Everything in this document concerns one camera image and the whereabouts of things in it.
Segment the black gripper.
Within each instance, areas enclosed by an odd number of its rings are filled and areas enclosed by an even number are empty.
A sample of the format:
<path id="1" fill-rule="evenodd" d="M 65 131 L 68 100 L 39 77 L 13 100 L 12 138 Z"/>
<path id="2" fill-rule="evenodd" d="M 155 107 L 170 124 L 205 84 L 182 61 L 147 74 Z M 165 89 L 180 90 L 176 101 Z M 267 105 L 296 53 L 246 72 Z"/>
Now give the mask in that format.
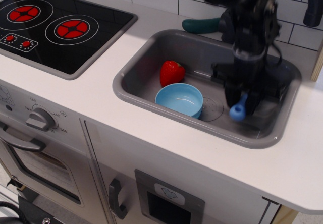
<path id="1" fill-rule="evenodd" d="M 246 92 L 246 114 L 252 115 L 266 95 L 277 99 L 282 97 L 285 83 L 273 73 L 281 63 L 281 53 L 276 59 L 269 59 L 267 51 L 264 55 L 249 55 L 247 58 L 235 55 L 232 63 L 213 63 L 211 78 L 223 84 L 228 107 L 237 104 L 242 92 Z"/>

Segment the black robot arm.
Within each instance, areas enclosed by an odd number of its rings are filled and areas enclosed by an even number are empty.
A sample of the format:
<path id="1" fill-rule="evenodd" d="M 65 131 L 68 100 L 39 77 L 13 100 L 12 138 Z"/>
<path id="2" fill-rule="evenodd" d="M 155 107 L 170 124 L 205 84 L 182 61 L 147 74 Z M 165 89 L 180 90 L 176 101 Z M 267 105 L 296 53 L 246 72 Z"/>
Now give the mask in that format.
<path id="1" fill-rule="evenodd" d="M 212 77 L 224 83 L 227 105 L 238 103 L 247 94 L 245 110 L 254 114 L 268 92 L 279 94 L 280 85 L 267 75 L 267 68 L 279 66 L 267 61 L 268 48 L 278 36 L 277 3 L 275 0 L 206 0 L 227 7 L 234 29 L 232 63 L 214 63 Z"/>

